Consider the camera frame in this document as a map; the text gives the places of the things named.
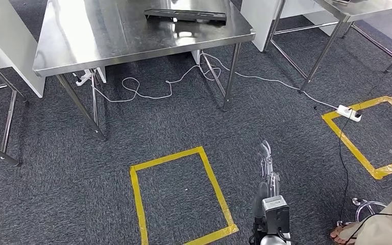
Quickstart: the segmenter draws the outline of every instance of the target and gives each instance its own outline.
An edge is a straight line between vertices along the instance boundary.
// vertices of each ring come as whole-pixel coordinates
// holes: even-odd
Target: carpet floor
[[[47,1],[11,3],[38,39]],[[240,6],[239,0],[234,4]],[[281,28],[306,24],[298,16],[283,19]],[[358,25],[392,49],[392,40],[365,22]],[[309,30],[276,40],[308,72],[328,37]],[[230,64],[232,49],[205,51]],[[392,73],[382,73],[391,62],[351,31],[335,40],[307,92],[335,106],[392,96]],[[164,81],[179,79],[193,64],[191,54],[183,53],[109,66],[108,83],[100,90],[113,100],[128,99],[132,93],[121,80],[135,77],[141,94],[163,96],[169,93]],[[303,82],[274,48],[260,53],[251,42],[241,47],[237,71],[294,86]],[[246,244],[252,234],[251,202],[262,180],[257,145],[263,139],[271,145],[281,194],[290,205],[292,238],[300,244],[333,244],[329,232],[339,219],[346,172],[338,137],[321,117],[331,108],[279,83],[236,77],[231,109],[224,113],[215,83],[193,70],[173,84],[167,99],[109,103],[99,97],[100,127],[108,138],[100,142],[55,78],[47,78],[39,99],[14,70],[3,73],[29,102],[16,102],[8,149],[23,164],[0,161],[0,244],[139,244],[130,166],[196,146],[204,148],[239,228],[213,244]],[[76,87],[66,76],[90,110],[90,87]],[[225,83],[227,77],[224,70],[220,79]],[[0,90],[0,139],[10,95],[9,89]],[[344,133],[375,168],[392,163],[392,106],[383,103],[362,114],[362,121],[349,122]],[[346,120],[334,122],[342,127]],[[349,172],[344,219],[354,217],[353,197],[392,200],[392,174],[376,180],[343,143],[340,152]],[[150,244],[180,244],[227,226],[199,157],[143,169],[138,177]]]

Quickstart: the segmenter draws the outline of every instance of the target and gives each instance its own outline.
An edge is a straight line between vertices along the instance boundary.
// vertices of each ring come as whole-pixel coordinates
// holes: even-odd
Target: extension cord
[[[358,114],[357,111],[343,105],[339,105],[336,112],[352,121],[359,122],[361,120],[361,114]]]

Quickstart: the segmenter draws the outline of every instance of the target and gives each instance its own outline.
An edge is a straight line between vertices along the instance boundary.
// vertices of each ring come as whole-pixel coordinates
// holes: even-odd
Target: white power strip
[[[352,121],[360,121],[361,120],[361,114],[357,114],[357,111],[354,111],[353,109],[348,108],[343,105],[340,105],[337,108],[336,112],[344,117],[351,119]]]

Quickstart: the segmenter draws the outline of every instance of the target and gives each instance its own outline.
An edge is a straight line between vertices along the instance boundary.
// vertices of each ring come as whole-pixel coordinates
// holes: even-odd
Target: floor marking
[[[220,204],[220,207],[222,208],[222,212],[223,215],[225,216],[228,226],[226,228],[212,232],[203,237],[197,238],[193,241],[189,241],[186,244],[187,245],[208,244],[210,242],[213,242],[215,240],[218,240],[220,238],[223,238],[225,236],[228,236],[238,231],[238,227],[234,224],[234,220],[232,219],[231,212],[229,211],[228,205],[226,204],[225,197],[223,196],[222,191],[220,190],[220,186],[218,185],[217,179],[215,178],[214,172],[212,171],[211,165],[209,164],[208,157],[204,149],[202,148],[202,146],[199,146],[190,150],[178,152],[169,156],[161,157],[155,160],[151,160],[130,167],[131,184],[133,186],[133,191],[134,191],[134,202],[136,205],[137,217],[139,219],[140,239],[142,245],[148,244],[148,231],[146,230],[145,212],[143,210],[142,196],[140,195],[139,180],[137,178],[136,171],[148,167],[152,167],[164,162],[169,162],[182,157],[193,155],[193,154],[199,154],[202,162],[204,163],[205,171],[212,184],[212,187],[214,188],[215,195],[217,196],[217,200]]]
[[[355,104],[353,106],[350,106],[350,108],[352,108],[353,110],[365,109],[380,104],[382,102],[388,102],[392,105],[392,97],[388,97],[388,96],[379,97],[376,99],[365,101],[363,103]],[[334,133],[338,137],[340,137],[340,128],[333,122],[333,119],[340,116],[341,115],[339,115],[335,111],[322,115],[322,118],[325,120],[328,126],[334,131]],[[341,140],[349,148],[352,154],[358,159],[358,161],[361,162],[364,168],[366,168],[366,170],[373,176],[373,178],[380,180],[384,176],[392,174],[392,164],[380,168],[374,168],[371,165],[371,163],[367,160],[367,158],[358,150],[358,148],[354,144],[352,144],[352,142],[347,138],[344,132],[342,133]]]

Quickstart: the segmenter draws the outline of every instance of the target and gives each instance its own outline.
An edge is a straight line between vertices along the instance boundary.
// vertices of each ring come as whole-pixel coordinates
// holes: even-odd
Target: black cable
[[[373,217],[373,216],[375,216],[375,215],[392,216],[392,213],[375,213],[375,214],[372,214],[372,215],[368,216],[366,219],[364,219],[364,220],[361,222],[361,224],[360,224],[360,226],[358,227],[358,229],[357,229],[354,233],[352,233],[352,235],[351,235],[351,236],[349,237],[349,239],[345,242],[345,244],[348,244],[349,241],[350,241],[351,239],[357,239],[357,237],[354,237],[355,233],[357,233],[357,232],[361,229],[361,227],[364,225],[364,223],[365,223],[366,221],[368,221],[368,219],[369,219],[370,217]]]
[[[285,237],[285,236],[283,235],[282,230],[280,229],[280,227],[277,228],[277,235],[278,235],[280,238],[282,238],[284,241],[294,242],[295,245],[298,244],[297,241],[294,241],[294,240],[292,240],[292,239],[290,239],[290,238]]]
[[[345,186],[345,191],[344,191],[344,200],[343,200],[343,203],[342,203],[342,208],[340,209],[339,221],[342,221],[342,214],[343,214],[344,207],[345,207],[345,202],[346,202],[346,192],[347,192],[348,186],[349,186],[349,173],[348,173],[348,169],[345,166],[344,160],[342,158],[342,150],[341,150],[340,141],[342,139],[342,133],[344,132],[344,129],[345,129],[346,125],[348,124],[349,120],[351,119],[351,116],[352,116],[352,112],[349,115],[348,120],[346,121],[346,123],[343,126],[342,130],[340,131],[340,136],[339,136],[339,155],[340,155],[340,160],[342,161],[342,165],[344,166],[344,169],[345,169],[345,172],[346,172],[346,186]]]

